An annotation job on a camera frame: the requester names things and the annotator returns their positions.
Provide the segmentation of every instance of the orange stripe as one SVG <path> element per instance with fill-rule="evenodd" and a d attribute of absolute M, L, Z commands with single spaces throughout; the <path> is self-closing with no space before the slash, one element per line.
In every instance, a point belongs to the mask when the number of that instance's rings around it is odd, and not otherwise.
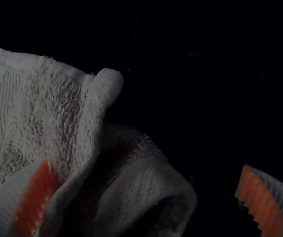
<path fill-rule="evenodd" d="M 245 165 L 235 193 L 245 202 L 249 213 L 254 216 L 263 237 L 278 237 L 283 230 L 283 218 L 265 184 Z"/>
<path fill-rule="evenodd" d="M 36 230 L 45 210 L 46 201 L 52 198 L 59 188 L 59 178 L 53 172 L 49 163 L 44 160 L 29 181 L 28 187 L 21 197 L 12 226 L 18 237 L 31 237 Z"/>

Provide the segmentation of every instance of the terry cloth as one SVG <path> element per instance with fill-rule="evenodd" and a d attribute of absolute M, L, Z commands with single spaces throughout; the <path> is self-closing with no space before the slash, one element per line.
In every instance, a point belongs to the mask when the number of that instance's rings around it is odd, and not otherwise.
<path fill-rule="evenodd" d="M 191 185 L 147 136 L 103 124 L 122 84 L 112 69 L 91 75 L 0 49 L 0 187 L 43 159 L 64 180 L 35 235 L 183 233 L 196 206 Z"/>

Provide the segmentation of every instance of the black background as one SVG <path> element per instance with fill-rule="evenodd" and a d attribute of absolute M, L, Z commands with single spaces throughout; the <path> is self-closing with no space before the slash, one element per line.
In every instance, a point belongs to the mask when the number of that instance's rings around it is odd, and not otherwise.
<path fill-rule="evenodd" d="M 147 133 L 192 183 L 184 236 L 260 236 L 233 195 L 244 164 L 283 182 L 283 16 L 99 11 L 2 13 L 0 47 L 120 71 L 106 120 Z"/>

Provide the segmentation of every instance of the towel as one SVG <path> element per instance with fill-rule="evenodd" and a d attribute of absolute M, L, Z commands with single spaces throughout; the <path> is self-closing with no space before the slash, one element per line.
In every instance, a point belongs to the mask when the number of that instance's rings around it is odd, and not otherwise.
<path fill-rule="evenodd" d="M 181 236 L 197 199 L 146 136 L 104 124 L 122 75 L 0 49 L 0 189 L 48 159 L 64 181 L 34 236 Z"/>

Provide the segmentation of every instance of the white towel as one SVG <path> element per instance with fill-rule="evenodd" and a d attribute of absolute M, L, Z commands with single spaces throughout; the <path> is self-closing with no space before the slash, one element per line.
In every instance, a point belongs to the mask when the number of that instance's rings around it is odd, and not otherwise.
<path fill-rule="evenodd" d="M 184 231 L 196 206 L 190 184 L 145 136 L 103 127 L 122 82 L 111 69 L 94 76 L 51 58 L 0 49 L 0 186 L 44 158 L 65 179 L 37 235 L 56 236 L 64 216 L 62 229 L 69 224 L 73 233 L 130 236 L 155 206 L 158 218 L 142 236 Z"/>

